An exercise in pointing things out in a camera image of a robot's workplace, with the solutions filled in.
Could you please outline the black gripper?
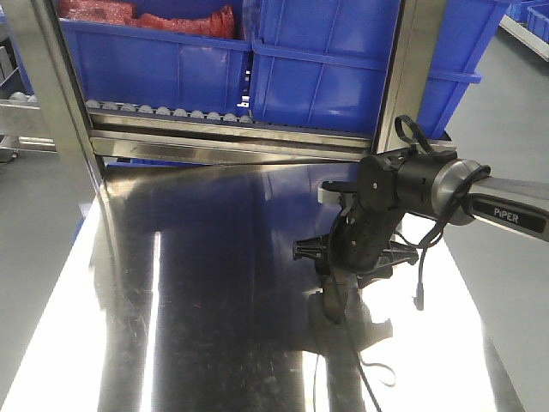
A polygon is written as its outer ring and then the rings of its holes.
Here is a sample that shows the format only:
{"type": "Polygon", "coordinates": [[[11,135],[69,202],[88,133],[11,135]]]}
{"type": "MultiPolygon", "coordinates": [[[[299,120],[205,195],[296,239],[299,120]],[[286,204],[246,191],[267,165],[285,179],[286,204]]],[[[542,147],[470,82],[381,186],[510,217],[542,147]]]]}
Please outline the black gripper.
{"type": "Polygon", "coordinates": [[[405,162],[402,153],[368,155],[358,166],[357,178],[348,181],[323,181],[317,189],[320,204],[339,204],[328,236],[293,242],[293,259],[329,259],[333,268],[356,277],[354,287],[388,279],[399,262],[391,259],[378,266],[389,247],[389,240],[401,222],[405,209],[396,195],[397,173],[405,162]]]}

